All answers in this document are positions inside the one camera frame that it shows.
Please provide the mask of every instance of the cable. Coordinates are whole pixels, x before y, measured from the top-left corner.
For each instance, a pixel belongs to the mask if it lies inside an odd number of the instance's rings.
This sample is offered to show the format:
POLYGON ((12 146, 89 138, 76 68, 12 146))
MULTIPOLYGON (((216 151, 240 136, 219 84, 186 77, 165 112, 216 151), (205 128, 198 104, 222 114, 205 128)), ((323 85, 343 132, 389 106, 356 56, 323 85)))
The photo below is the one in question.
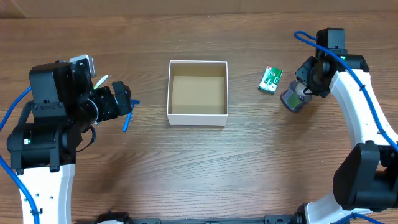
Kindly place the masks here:
POLYGON ((332 224, 344 224, 344 223, 348 222, 350 219, 352 219, 352 218, 356 219, 357 217, 365 219, 366 221, 369 221, 374 224, 383 224, 382 222, 379 222, 373 218, 367 217, 366 215, 362 215, 359 213, 351 213, 351 214, 347 215, 346 217, 342 218, 341 220, 338 220, 337 222, 334 222, 332 224))
POLYGON ((2 119, 1 123, 0 123, 0 131, 3 129, 4 125, 6 124, 8 118, 11 115, 11 112, 13 111, 13 109, 15 108, 15 106, 17 106, 17 104, 20 102, 21 99, 23 99, 24 96, 26 96, 26 94, 28 94, 28 92, 30 92, 32 89, 32 87, 28 87, 25 91, 22 92, 22 94, 20 96, 18 96, 18 98, 12 103, 12 105, 10 106, 10 108, 8 109, 6 115, 4 116, 4 118, 2 119))
POLYGON ((100 115, 100 112, 98 111, 97 105, 91 99, 87 99, 87 100, 93 104, 93 106, 95 107, 95 111, 97 112, 97 117, 94 120, 94 123, 95 123, 98 120, 98 116, 100 115))
POLYGON ((100 85, 102 85, 102 83, 105 82, 105 80, 109 77, 109 75, 105 75, 104 77, 102 77, 98 83, 94 86, 94 89, 97 89, 98 87, 100 87, 100 85))
POLYGON ((364 85, 362 84, 361 80, 355 75, 354 71, 347 65, 347 63, 344 62, 343 59, 341 59, 339 56, 337 56, 335 53, 333 53, 332 51, 330 51, 329 49, 322 47, 321 45, 318 45, 316 43, 313 43, 309 40, 306 40, 302 37, 299 36, 299 34, 305 35, 306 37, 312 39, 312 40, 316 40, 315 37, 312 37, 311 35, 309 35, 308 33, 304 32, 304 31, 296 31, 294 32, 294 37, 297 38, 298 40, 301 40, 302 42, 311 45, 319 50, 324 51, 324 53, 329 54, 330 56, 332 56, 335 60, 337 60, 350 74, 351 76, 354 78, 355 82, 358 84, 358 86, 361 88, 361 91, 363 92, 363 95, 365 96, 366 101, 368 102, 369 105, 369 109, 371 110, 372 116, 373 116, 373 120, 376 124, 376 127, 379 130, 379 134, 381 134, 384 139, 392 146, 392 148, 396 151, 396 153, 398 153, 398 146, 397 144, 387 135, 387 133, 383 130, 383 127, 380 123, 380 119, 379 116, 376 113, 376 109, 374 108, 374 105, 372 103, 372 99, 369 96, 368 91, 366 90, 365 87, 363 87, 364 85))
POLYGON ((304 90, 303 90, 304 95, 307 95, 307 96, 314 95, 314 93, 307 93, 307 90, 309 90, 309 89, 310 89, 310 87, 308 87, 308 86, 304 88, 304 90))
POLYGON ((19 189, 24 193, 27 201, 29 202, 30 208, 32 209, 31 213, 33 214, 33 219, 35 224, 40 224, 39 219, 39 211, 36 207, 36 203, 33 200, 32 195, 29 193, 28 189, 25 187, 24 183, 19 179, 19 177, 14 173, 11 167, 8 166, 7 162, 0 156, 0 165, 7 172, 7 174, 11 177, 14 183, 19 187, 19 189))
POLYGON ((123 132, 126 132, 127 128, 129 127, 129 123, 130 123, 130 120, 131 120, 131 115, 132 115, 132 106, 131 106, 131 112, 127 115, 126 120, 124 121, 123 132))
MULTIPOLYGON (((4 125, 6 124, 8 118, 11 115, 11 112, 13 109, 16 107, 16 105, 20 102, 21 99, 23 99, 28 92, 32 90, 32 87, 28 87, 25 91, 22 92, 18 98, 12 103, 10 108, 8 109, 6 115, 2 119, 0 123, 0 131, 3 129, 4 125)), ((33 214, 33 219, 35 224, 40 224, 40 219, 39 219, 39 211, 37 210, 36 203, 33 200, 33 197, 29 193, 28 189, 25 187, 25 185, 22 183, 22 181, 18 178, 18 176, 14 173, 14 171, 11 169, 11 167, 8 166, 7 162, 0 156, 0 165, 2 168, 7 172, 7 174, 11 177, 11 179, 14 181, 14 183, 19 187, 21 192, 25 195, 27 201, 29 202, 30 209, 32 209, 32 214, 33 214)))
POLYGON ((95 142, 95 139, 97 138, 97 134, 95 133, 95 129, 92 125, 90 126, 90 130, 91 130, 91 134, 92 134, 91 141, 83 149, 77 150, 76 153, 85 150, 88 146, 90 146, 91 144, 93 144, 95 142))

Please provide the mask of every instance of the small green box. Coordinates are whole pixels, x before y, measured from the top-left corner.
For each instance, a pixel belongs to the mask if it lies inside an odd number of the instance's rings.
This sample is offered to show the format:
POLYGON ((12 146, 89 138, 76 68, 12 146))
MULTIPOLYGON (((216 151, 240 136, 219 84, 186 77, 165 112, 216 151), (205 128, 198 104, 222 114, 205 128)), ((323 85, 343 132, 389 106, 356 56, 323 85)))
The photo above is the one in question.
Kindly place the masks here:
POLYGON ((282 72, 283 71, 278 68, 267 66, 260 82, 259 90, 274 94, 279 83, 279 79, 282 76, 282 72))

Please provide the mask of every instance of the white box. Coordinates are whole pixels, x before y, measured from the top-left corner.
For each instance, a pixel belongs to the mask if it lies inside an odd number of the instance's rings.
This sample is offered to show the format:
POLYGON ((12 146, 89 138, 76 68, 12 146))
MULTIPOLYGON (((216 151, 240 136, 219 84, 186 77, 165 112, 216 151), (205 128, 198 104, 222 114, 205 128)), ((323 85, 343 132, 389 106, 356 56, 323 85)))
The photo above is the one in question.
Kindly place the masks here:
POLYGON ((171 60, 167 92, 170 125, 225 126, 227 117, 227 62, 171 60))

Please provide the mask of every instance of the wooden table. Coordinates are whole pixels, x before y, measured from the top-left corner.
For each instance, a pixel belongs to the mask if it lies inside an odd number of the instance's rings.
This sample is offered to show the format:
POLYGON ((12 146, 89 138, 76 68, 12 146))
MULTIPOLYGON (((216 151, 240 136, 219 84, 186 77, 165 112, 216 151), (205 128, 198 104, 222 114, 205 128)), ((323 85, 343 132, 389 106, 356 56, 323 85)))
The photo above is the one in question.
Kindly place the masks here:
MULTIPOLYGON (((396 12, 269 13, 214 16, 0 20, 0 113, 29 86, 30 68, 90 54, 99 77, 122 80, 141 105, 128 132, 124 117, 96 127, 97 141, 78 155, 73 221, 112 209, 135 218, 262 217, 293 213, 331 191, 349 154, 348 131, 333 96, 299 114, 279 95, 315 49, 293 37, 344 27, 346 48, 362 54, 390 124, 398 130, 396 12), (170 127, 169 60, 226 60, 229 118, 225 128, 170 127), (257 90, 267 65, 284 71, 275 95, 257 90)), ((6 139, 28 95, 0 134, 6 139)), ((90 135, 84 136, 85 145, 90 135)), ((21 223, 17 187, 0 171, 0 223, 21 223)), ((394 223, 398 212, 373 214, 394 223)))

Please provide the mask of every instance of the blue cable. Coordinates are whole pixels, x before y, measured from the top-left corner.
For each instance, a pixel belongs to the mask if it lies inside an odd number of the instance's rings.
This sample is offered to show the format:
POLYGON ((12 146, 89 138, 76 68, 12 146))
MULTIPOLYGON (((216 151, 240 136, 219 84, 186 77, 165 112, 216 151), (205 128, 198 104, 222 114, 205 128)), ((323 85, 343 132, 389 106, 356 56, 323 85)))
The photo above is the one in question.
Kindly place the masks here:
POLYGON ((21 99, 23 99, 23 97, 28 94, 28 92, 30 92, 32 89, 32 87, 28 87, 20 96, 18 96, 18 98, 12 103, 12 105, 10 106, 10 108, 8 109, 6 115, 4 116, 4 118, 2 119, 1 123, 0 123, 0 131, 3 129, 4 125, 6 124, 8 118, 11 115, 11 112, 13 111, 13 109, 15 108, 15 106, 17 106, 17 104, 20 102, 21 99))
POLYGON ((392 148, 396 151, 396 153, 398 153, 398 146, 397 144, 387 135, 387 133, 383 130, 383 127, 381 126, 380 123, 380 119, 379 116, 376 113, 376 109, 374 108, 374 105, 372 103, 372 99, 369 96, 368 91, 366 90, 366 88, 362 88, 362 86, 364 86, 361 82, 361 80, 359 80, 359 78, 355 75, 354 71, 347 65, 347 63, 344 62, 343 59, 341 59, 339 56, 337 56, 335 53, 333 53, 332 51, 330 51, 329 49, 322 47, 316 43, 313 43, 309 40, 306 40, 302 37, 299 37, 299 34, 305 35, 308 38, 312 39, 312 40, 316 40, 315 37, 312 37, 311 35, 309 35, 308 33, 304 32, 304 31, 296 31, 294 32, 294 37, 297 38, 298 40, 301 40, 302 42, 311 45, 319 50, 322 50, 324 53, 329 54, 330 56, 332 56, 335 60, 337 60, 350 74, 351 76, 354 78, 355 82, 359 85, 359 87, 361 88, 361 91, 363 92, 363 95, 365 96, 366 101, 368 102, 369 105, 369 109, 371 110, 374 122, 379 130, 379 133, 381 133, 381 135, 384 137, 384 139, 386 139, 386 141, 392 146, 392 148))
POLYGON ((365 219, 366 221, 369 221, 374 224, 383 224, 382 222, 379 222, 373 218, 367 217, 366 215, 362 215, 359 213, 351 213, 351 214, 347 215, 346 217, 342 218, 341 220, 338 220, 337 222, 334 222, 332 224, 344 224, 344 223, 348 222, 350 219, 352 219, 352 218, 356 219, 357 217, 365 219))
POLYGON ((126 132, 127 128, 129 127, 129 123, 130 123, 131 116, 132 116, 132 111, 134 110, 134 105, 141 103, 139 100, 130 100, 130 102, 131 102, 131 112, 126 116, 126 120, 124 121, 124 125, 123 125, 123 132, 126 132))
POLYGON ((8 166, 7 162, 0 156, 0 165, 11 177, 14 183, 19 187, 19 189, 24 193, 27 201, 29 202, 30 208, 32 209, 33 219, 35 224, 40 224, 39 211, 36 207, 36 203, 33 200, 32 195, 29 193, 28 189, 25 187, 24 183, 19 179, 19 177, 14 173, 11 167, 8 166))
MULTIPOLYGON (((11 112, 15 108, 15 106, 20 102, 20 100, 30 92, 32 87, 28 87, 16 100, 12 103, 10 108, 8 109, 6 115, 2 119, 0 123, 0 131, 3 129, 4 125, 6 124, 8 118, 11 115, 11 112)), ((11 177, 11 179, 14 181, 14 183, 19 187, 19 189, 24 193, 27 201, 29 202, 30 209, 32 209, 32 214, 33 214, 33 219, 35 224, 40 224, 40 219, 39 219, 39 211, 36 207, 36 203, 32 197, 32 195, 29 193, 28 189, 25 187, 24 183, 18 178, 18 176, 14 173, 14 171, 11 169, 11 167, 8 166, 7 162, 0 156, 0 165, 3 167, 3 169, 7 172, 7 174, 11 177)))

